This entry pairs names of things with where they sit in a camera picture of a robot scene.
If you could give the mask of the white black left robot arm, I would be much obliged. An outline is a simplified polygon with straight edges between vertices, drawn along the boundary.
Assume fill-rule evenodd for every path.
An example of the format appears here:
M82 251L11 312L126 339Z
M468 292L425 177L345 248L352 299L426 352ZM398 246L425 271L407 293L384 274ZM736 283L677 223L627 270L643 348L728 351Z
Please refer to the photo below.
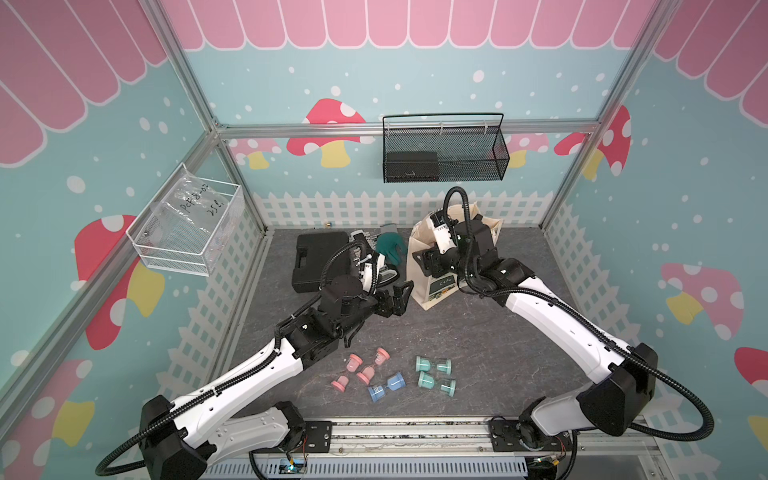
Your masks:
M334 252L317 292L273 329L248 360L173 401L158 395L142 408L139 431L96 466L99 477L144 468L153 479L198 479L209 465L241 451L290 449L305 428L289 402L268 410L273 422L238 418L244 407L301 374L352 339L372 315L403 315L414 283L379 282L380 254L365 239Z

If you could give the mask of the cream floral canvas tote bag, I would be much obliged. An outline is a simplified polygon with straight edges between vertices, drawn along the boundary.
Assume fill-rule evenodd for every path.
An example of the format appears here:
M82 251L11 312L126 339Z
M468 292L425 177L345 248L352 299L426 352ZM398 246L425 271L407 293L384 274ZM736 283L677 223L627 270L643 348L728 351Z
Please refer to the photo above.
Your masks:
M488 290L480 274L500 262L497 242L501 219L483 215L477 204L444 206L416 223L408 239L406 277L414 283L413 299L429 310L465 289L470 279Z

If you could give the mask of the clear acrylic wall bin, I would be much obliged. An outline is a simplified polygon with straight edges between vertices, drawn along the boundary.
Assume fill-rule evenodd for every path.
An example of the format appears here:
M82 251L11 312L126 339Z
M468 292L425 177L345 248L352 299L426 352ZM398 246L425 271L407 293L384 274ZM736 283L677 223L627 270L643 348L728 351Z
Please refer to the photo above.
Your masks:
M208 277L244 214L242 187L181 163L126 230L145 267Z

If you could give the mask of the green work glove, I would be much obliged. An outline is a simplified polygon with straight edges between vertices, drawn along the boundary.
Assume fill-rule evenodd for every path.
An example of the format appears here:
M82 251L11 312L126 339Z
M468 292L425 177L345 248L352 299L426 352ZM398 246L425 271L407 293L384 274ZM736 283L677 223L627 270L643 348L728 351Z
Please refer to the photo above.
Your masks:
M379 254L385 256L389 265L394 267L398 267L407 256L407 245L397 226L393 223L387 223L380 227L375 249Z

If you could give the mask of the green hourglass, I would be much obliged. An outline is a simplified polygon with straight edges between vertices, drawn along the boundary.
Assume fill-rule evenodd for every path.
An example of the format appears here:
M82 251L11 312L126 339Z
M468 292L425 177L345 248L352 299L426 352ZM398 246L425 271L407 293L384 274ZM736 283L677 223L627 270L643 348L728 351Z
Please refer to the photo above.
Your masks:
M452 360L448 358L429 359L417 356L415 359L415 370L419 373L450 375L453 371L453 364Z
M435 390L453 398L456 393L457 382L455 379L436 379L427 372L420 372L417 380L419 388Z

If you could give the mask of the black plastic tool case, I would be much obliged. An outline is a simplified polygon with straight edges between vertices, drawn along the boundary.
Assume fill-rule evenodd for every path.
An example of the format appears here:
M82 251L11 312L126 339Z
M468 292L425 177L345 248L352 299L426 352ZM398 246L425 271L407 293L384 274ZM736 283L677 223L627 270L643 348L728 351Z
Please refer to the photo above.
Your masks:
M297 293L317 291L326 262L349 242L343 231L300 234L296 242L296 258L291 285Z

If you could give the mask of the black box in basket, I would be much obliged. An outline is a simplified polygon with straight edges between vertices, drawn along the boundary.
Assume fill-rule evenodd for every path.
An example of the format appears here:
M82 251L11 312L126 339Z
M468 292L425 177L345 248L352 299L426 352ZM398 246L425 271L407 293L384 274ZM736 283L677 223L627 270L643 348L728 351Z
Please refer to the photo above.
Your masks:
M384 180L392 183L435 182L440 178L435 151L392 151L383 161Z

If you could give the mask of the pink hourglass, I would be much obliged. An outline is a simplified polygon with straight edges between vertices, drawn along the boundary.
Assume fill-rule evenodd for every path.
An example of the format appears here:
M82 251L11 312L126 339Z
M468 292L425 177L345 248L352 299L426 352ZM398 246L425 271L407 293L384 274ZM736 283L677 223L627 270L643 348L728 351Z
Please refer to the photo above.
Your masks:
M384 363L389 361L390 358L390 353L381 347L379 347L376 350L374 356L368 360L365 360L363 357L355 353L351 353L347 357L345 369L347 372L357 373L367 366L371 366L372 368L381 367Z
M335 380L332 380L330 385L339 392L345 392L350 388L354 381L369 387L373 383L373 378L376 374L376 370L373 366L366 366L362 370L351 373L348 375L340 375Z

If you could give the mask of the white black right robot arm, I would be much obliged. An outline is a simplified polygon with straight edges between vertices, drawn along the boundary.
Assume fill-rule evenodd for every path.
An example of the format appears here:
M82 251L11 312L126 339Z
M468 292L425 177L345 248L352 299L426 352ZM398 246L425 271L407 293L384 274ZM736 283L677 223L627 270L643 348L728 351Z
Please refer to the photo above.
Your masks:
M706 404L690 389L660 371L658 355L648 345L632 346L587 319L555 295L526 265L502 258L494 234L481 215L472 214L466 191L454 186L441 209L422 221L431 233L429 247L412 257L426 276L454 276L460 291L489 298L527 320L565 352L588 378L587 385L533 401L518 417L521 444L543 449L555 436L599 430L621 436L635 430L651 437L695 442L711 435L715 420ZM672 432L637 423L653 399L657 383L672 388L698 411L701 425Z

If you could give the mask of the green hourglass front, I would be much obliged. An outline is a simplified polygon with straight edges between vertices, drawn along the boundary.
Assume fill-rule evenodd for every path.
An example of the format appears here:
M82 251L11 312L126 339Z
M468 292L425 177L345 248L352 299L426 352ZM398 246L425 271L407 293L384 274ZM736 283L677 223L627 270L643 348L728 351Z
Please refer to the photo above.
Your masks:
M455 379L436 379L427 372L420 372L417 380L419 388L435 390L453 398L456 393L457 382Z

